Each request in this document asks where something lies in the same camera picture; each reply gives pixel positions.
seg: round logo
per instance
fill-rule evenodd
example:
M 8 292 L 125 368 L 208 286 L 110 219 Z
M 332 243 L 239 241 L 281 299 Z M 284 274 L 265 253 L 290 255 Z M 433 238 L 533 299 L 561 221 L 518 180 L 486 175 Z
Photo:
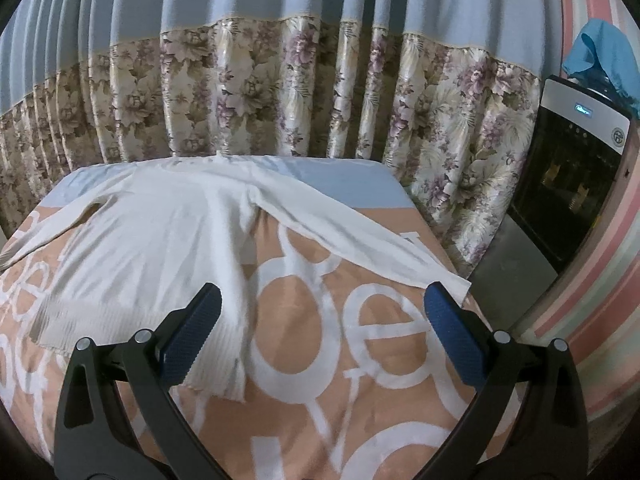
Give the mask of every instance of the round logo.
M 611 133 L 611 140 L 617 146 L 623 146 L 625 143 L 625 133 L 620 128 L 614 128 Z

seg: bed sheet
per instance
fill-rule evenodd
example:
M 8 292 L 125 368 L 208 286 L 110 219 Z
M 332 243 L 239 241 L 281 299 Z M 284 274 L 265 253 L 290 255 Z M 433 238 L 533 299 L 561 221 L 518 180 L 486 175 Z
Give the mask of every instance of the bed sheet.
M 425 245 L 452 268 L 417 209 L 403 198 L 402 187 L 387 180 L 380 165 L 262 161 L 349 205 L 366 205 L 357 210 Z M 14 237 L 117 170 L 102 166 L 71 174 Z M 351 193 L 340 189 L 341 182 L 344 188 L 359 181 L 389 193 L 354 196 L 357 185 Z M 67 360 L 37 347 L 27 334 L 73 231 L 0 277 L 0 396 L 18 429 L 48 460 Z M 236 480 L 412 478 L 474 394 L 421 314 L 424 291 L 335 261 L 335 255 L 264 212 L 252 241 L 253 254 L 244 264 L 247 279 L 261 272 L 271 277 L 257 297 L 245 402 L 172 388 L 187 422 Z M 465 306 L 475 308 L 471 300 Z M 130 390 L 121 384 L 120 392 L 143 450 L 162 460 Z M 513 396 L 487 457 L 501 449 L 517 409 Z

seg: curtain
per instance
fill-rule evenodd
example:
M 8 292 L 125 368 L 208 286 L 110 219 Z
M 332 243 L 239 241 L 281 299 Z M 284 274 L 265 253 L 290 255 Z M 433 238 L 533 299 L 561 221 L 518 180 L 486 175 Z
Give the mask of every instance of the curtain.
M 0 225 L 97 163 L 372 158 L 466 276 L 561 29 L 560 0 L 23 0 L 0 37 Z

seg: blue gripper pad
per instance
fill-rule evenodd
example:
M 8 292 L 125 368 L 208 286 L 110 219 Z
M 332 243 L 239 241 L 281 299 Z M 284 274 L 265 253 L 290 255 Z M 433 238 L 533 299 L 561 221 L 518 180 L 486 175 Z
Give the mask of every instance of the blue gripper pad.
M 463 320 L 475 314 L 462 310 L 440 282 L 424 291 L 424 311 L 462 382 L 480 389 L 486 380 L 486 354 Z
M 218 321 L 222 312 L 220 289 L 212 283 L 207 283 L 185 309 L 174 312 L 182 319 L 177 323 L 167 343 L 160 349 L 158 359 L 160 379 L 167 386 L 181 384 L 184 381 Z

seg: silver screw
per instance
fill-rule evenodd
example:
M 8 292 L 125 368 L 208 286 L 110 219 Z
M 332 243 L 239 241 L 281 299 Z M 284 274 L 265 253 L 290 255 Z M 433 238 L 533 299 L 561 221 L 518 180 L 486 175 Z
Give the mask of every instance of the silver screw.
M 506 345 L 508 342 L 511 341 L 511 336 L 509 335 L 508 332 L 505 332 L 504 330 L 498 330 L 494 332 L 494 339 L 498 343 Z
M 151 330 L 147 330 L 146 328 L 138 330 L 133 336 L 133 339 L 136 341 L 136 343 L 146 343 L 151 339 Z
M 89 348 L 90 344 L 91 344 L 91 340 L 88 337 L 83 337 L 82 339 L 78 340 L 78 342 L 76 343 L 76 348 L 78 350 L 86 350 L 87 348 Z
M 564 339 L 554 339 L 554 346 L 556 347 L 556 350 L 561 352 L 566 352 L 569 349 L 569 346 Z

